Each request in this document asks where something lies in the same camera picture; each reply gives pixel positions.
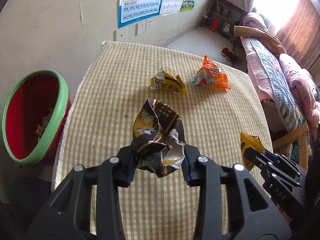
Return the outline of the yellow checked tablecloth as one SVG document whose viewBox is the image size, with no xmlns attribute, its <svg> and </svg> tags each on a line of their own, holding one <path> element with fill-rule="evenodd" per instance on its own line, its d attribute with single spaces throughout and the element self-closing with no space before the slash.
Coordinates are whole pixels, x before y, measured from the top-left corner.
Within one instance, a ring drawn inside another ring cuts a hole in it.
<svg viewBox="0 0 320 240">
<path fill-rule="evenodd" d="M 131 144 L 133 123 L 148 98 L 167 103 L 180 114 L 185 140 L 202 155 L 231 167 L 242 161 L 240 132 L 272 142 L 260 100 L 244 72 L 219 64 L 230 90 L 217 85 L 194 87 L 200 56 L 182 51 L 105 41 L 81 81 L 63 131 L 54 176 L 58 186 L 76 165 L 100 165 Z M 184 82 L 187 92 L 150 89 L 160 69 Z M 127 239 L 192 239 L 199 190 L 186 185 L 182 172 L 158 178 L 137 170 L 132 184 L 119 189 Z"/>
</svg>

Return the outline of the dark brown snack wrapper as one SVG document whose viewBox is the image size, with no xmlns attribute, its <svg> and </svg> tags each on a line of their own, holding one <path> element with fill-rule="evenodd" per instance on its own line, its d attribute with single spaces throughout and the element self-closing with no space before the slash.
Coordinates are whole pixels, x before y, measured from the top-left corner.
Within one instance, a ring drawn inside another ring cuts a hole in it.
<svg viewBox="0 0 320 240">
<path fill-rule="evenodd" d="M 132 130 L 132 148 L 140 170 L 162 178 L 181 168 L 185 159 L 185 136 L 178 111 L 162 101 L 148 98 Z"/>
</svg>

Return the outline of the white wall socket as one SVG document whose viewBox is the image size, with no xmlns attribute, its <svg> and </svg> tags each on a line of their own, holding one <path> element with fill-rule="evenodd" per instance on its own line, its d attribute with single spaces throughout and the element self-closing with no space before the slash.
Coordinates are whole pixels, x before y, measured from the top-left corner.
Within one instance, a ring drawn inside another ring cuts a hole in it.
<svg viewBox="0 0 320 240">
<path fill-rule="evenodd" d="M 136 24 L 136 36 L 153 28 L 153 20 L 144 20 Z"/>
</svg>

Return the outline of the pink patterned curtain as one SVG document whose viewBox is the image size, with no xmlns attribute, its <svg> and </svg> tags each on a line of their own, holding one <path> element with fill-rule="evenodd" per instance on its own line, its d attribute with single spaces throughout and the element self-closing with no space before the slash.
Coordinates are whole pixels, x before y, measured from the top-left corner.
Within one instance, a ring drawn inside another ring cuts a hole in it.
<svg viewBox="0 0 320 240">
<path fill-rule="evenodd" d="M 301 67 L 309 71 L 319 67 L 319 13 L 311 0 L 299 0 L 276 37 Z"/>
</svg>

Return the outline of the bed with pink quilt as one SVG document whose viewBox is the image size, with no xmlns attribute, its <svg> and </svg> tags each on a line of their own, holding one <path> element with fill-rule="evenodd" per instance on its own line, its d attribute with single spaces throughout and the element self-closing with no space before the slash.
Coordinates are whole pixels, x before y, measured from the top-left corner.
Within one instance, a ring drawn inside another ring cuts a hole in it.
<svg viewBox="0 0 320 240">
<path fill-rule="evenodd" d="M 262 104 L 272 140 L 307 124 L 308 154 L 319 129 L 319 87 L 287 54 L 264 19 L 249 12 L 234 27 L 246 54 L 247 72 Z"/>
</svg>

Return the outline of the yellow black snack wrapper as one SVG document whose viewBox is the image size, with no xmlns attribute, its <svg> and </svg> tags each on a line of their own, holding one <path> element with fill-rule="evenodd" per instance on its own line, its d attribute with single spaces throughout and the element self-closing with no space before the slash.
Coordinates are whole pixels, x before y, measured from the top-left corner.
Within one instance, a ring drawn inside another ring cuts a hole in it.
<svg viewBox="0 0 320 240">
<path fill-rule="evenodd" d="M 150 89 L 185 94 L 186 86 L 179 75 L 173 76 L 162 68 L 150 79 Z"/>
</svg>

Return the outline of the blue pinyin wall poster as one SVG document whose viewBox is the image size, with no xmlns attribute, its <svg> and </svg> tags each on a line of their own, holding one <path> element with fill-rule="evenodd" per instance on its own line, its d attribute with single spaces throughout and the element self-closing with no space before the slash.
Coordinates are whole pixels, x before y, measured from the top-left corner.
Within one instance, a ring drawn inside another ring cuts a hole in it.
<svg viewBox="0 0 320 240">
<path fill-rule="evenodd" d="M 118 28 L 158 16 L 162 0 L 119 0 Z"/>
</svg>

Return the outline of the red slippers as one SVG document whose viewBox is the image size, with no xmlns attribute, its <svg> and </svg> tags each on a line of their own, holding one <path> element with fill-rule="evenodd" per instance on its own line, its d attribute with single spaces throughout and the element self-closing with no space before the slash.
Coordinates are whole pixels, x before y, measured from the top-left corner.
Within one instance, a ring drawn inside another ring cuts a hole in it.
<svg viewBox="0 0 320 240">
<path fill-rule="evenodd" d="M 221 55 L 224 56 L 228 61 L 232 61 L 234 58 L 234 54 L 227 47 L 221 50 Z"/>
</svg>

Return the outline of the orange snack wrapper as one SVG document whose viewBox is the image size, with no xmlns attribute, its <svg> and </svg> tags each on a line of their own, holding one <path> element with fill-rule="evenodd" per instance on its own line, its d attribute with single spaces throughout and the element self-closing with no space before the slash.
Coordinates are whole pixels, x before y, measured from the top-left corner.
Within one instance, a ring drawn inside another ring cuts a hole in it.
<svg viewBox="0 0 320 240">
<path fill-rule="evenodd" d="M 216 84 L 230 90 L 227 75 L 207 55 L 203 58 L 202 66 L 190 80 L 193 86 L 201 87 Z"/>
</svg>

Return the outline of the red bin green rim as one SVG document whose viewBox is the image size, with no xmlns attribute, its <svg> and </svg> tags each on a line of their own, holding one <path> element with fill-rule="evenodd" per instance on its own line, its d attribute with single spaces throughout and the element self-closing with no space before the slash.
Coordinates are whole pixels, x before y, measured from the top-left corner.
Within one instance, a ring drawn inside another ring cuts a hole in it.
<svg viewBox="0 0 320 240">
<path fill-rule="evenodd" d="M 16 84 L 2 117 L 4 146 L 16 165 L 54 161 L 70 106 L 68 85 L 54 70 L 35 71 Z"/>
</svg>

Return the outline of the dark metal shelf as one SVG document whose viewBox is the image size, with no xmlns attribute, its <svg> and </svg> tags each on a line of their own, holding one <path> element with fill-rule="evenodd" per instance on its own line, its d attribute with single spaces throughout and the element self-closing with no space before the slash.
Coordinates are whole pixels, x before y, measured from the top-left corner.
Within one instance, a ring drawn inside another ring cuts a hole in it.
<svg viewBox="0 0 320 240">
<path fill-rule="evenodd" d="M 234 26 L 242 24 L 248 11 L 229 0 L 209 0 L 201 18 L 200 27 L 208 27 L 213 32 L 236 41 Z"/>
</svg>

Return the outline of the small yellow triangular wrapper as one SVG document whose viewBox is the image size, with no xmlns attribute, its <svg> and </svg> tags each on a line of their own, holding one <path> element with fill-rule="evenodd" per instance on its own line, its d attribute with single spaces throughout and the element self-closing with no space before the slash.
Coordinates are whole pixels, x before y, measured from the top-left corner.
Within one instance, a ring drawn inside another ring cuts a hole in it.
<svg viewBox="0 0 320 240">
<path fill-rule="evenodd" d="M 243 165 L 250 172 L 255 165 L 253 161 L 249 159 L 249 157 L 245 157 L 245 151 L 248 148 L 253 148 L 258 153 L 263 153 L 265 148 L 259 137 L 250 135 L 246 132 L 240 132 L 240 148 Z"/>
</svg>

